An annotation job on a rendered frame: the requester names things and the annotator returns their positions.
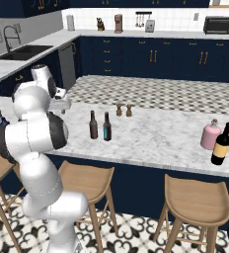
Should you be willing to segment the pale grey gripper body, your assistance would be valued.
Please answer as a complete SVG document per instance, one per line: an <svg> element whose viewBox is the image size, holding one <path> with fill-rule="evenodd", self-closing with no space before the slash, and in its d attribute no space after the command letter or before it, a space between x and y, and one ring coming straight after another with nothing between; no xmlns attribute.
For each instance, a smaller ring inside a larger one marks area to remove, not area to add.
<svg viewBox="0 0 229 253"><path fill-rule="evenodd" d="M64 114L67 110L71 108L71 101L60 99L60 100L51 100L49 109L59 111L61 114Z"/></svg>

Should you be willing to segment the grey dishwasher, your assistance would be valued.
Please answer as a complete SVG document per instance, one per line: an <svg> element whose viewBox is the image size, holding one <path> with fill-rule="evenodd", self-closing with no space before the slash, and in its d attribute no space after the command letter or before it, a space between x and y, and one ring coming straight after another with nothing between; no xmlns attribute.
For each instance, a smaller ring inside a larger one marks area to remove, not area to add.
<svg viewBox="0 0 229 253"><path fill-rule="evenodd" d="M69 42L58 50L63 88L70 90L76 83L76 74L73 57L73 46Z"/></svg>

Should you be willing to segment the plain brown glass bottle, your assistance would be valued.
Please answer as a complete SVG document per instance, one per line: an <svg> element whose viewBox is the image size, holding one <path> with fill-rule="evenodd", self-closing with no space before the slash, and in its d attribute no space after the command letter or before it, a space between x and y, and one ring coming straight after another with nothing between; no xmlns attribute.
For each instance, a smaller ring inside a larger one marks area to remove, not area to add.
<svg viewBox="0 0 229 253"><path fill-rule="evenodd" d="M91 120L89 122L90 126L90 137L92 139L97 139L98 138L98 124L95 119L95 112L91 111Z"/></svg>

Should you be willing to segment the brown bottle with blue label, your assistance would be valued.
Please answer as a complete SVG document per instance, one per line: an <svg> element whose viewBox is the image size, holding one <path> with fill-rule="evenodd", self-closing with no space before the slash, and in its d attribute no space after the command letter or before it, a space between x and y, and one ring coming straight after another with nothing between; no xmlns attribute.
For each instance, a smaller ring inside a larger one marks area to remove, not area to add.
<svg viewBox="0 0 229 253"><path fill-rule="evenodd" d="M109 119L109 113L105 112L105 121L103 124L104 140L110 141L112 139L112 125Z"/></svg>

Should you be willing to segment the black sink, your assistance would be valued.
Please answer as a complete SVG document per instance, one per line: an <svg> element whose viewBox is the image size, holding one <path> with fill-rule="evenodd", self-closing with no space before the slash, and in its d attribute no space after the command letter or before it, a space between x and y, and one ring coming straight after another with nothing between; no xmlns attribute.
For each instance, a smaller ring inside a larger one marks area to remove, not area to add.
<svg viewBox="0 0 229 253"><path fill-rule="evenodd" d="M24 45L13 51L0 55L0 59L25 61L50 48L51 45Z"/></svg>

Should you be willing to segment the dark sink tap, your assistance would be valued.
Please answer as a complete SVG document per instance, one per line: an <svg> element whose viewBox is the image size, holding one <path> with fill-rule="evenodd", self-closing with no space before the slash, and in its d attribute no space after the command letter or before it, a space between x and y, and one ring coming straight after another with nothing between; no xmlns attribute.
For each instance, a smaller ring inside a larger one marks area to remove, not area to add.
<svg viewBox="0 0 229 253"><path fill-rule="evenodd" d="M8 28L11 28L15 33L16 35L14 37L8 37L6 35L6 30ZM7 51L10 52L11 51L11 46L9 46L9 40L17 40L19 42L19 44L22 44L21 42L21 38L20 38L20 35L19 35L19 32L17 31L16 28L14 28L13 26L6 26L3 30L3 36L4 36L4 40L5 40L5 44L6 44L6 48L7 48Z"/></svg>

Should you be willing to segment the navy upper cupboard run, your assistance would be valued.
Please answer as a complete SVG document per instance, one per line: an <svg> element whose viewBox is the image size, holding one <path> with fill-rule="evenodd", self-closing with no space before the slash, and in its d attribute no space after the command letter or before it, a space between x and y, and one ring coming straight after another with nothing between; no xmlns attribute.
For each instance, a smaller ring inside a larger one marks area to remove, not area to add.
<svg viewBox="0 0 229 253"><path fill-rule="evenodd" d="M1 18L28 18L67 8L208 8L210 0L0 0Z"/></svg>

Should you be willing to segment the navy cupboard run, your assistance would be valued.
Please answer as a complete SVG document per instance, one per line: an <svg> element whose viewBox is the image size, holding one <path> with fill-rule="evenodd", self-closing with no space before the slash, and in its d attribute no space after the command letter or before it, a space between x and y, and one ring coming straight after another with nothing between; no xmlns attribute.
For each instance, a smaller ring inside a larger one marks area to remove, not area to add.
<svg viewBox="0 0 229 253"><path fill-rule="evenodd" d="M67 8L208 8L210 0L0 0L1 18L28 18Z"/></svg>
<svg viewBox="0 0 229 253"><path fill-rule="evenodd" d="M229 82L229 41L167 38L76 39L79 76Z"/></svg>

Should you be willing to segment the navy lower cupboard run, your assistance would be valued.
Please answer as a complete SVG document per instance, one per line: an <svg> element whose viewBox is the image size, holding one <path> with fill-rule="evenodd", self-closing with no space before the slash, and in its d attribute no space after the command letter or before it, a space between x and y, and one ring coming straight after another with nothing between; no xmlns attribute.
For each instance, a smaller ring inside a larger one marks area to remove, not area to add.
<svg viewBox="0 0 229 253"><path fill-rule="evenodd" d="M76 39L79 76L229 82L229 41L167 38Z"/></svg>

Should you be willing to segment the navy island cabinet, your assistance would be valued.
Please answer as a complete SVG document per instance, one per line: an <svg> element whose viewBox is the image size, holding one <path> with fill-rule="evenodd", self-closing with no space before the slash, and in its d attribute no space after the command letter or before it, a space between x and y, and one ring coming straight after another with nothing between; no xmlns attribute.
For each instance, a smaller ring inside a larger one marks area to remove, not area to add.
<svg viewBox="0 0 229 253"><path fill-rule="evenodd" d="M98 160L81 159L48 154L56 168L64 160L77 165L91 165L101 168L114 167L111 187L114 197L114 210L129 214L158 217L164 204L164 177L193 179L209 183L225 182L229 192L229 178L213 175L196 174L161 168L151 168ZM222 226L229 236L229 221Z"/></svg>

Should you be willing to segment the silver toaster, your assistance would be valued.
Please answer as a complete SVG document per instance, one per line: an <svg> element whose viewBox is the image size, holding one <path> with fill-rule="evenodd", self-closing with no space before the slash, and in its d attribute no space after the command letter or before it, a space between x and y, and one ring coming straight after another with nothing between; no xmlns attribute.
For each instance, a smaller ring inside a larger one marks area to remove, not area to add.
<svg viewBox="0 0 229 253"><path fill-rule="evenodd" d="M155 21L154 20L147 20L145 24L145 32L146 33L153 33L155 29Z"/></svg>

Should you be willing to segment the pink jug bottle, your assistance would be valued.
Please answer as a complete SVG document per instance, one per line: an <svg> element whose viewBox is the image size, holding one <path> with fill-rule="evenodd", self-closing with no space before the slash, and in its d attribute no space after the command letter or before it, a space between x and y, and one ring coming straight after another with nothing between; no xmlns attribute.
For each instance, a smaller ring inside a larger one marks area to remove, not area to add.
<svg viewBox="0 0 229 253"><path fill-rule="evenodd" d="M221 128L217 125L218 120L213 119L209 125L203 128L200 145L207 150L212 150L217 136L221 133Z"/></svg>

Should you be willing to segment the black toaster oven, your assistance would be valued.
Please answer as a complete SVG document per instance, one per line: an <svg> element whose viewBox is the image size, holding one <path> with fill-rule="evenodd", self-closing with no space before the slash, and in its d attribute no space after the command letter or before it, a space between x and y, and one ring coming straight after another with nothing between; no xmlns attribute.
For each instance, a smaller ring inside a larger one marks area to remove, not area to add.
<svg viewBox="0 0 229 253"><path fill-rule="evenodd" d="M229 35L229 17L206 16L203 31L206 35Z"/></svg>

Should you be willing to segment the rail with hanging tools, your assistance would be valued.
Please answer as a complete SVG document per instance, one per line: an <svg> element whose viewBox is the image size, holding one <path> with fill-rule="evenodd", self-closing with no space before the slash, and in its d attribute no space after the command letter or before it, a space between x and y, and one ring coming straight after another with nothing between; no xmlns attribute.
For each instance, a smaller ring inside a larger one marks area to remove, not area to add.
<svg viewBox="0 0 229 253"><path fill-rule="evenodd" d="M137 11L135 15L136 15L135 27L143 28L145 26L145 17L150 17L152 13L145 11Z"/></svg>

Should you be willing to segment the wooden wall shelf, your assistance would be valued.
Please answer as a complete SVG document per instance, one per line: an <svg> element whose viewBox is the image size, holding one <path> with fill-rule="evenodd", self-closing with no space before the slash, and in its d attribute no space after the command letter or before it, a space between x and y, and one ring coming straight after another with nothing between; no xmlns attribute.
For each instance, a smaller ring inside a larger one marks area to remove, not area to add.
<svg viewBox="0 0 229 253"><path fill-rule="evenodd" d="M209 0L210 8L229 8L229 0Z"/></svg>

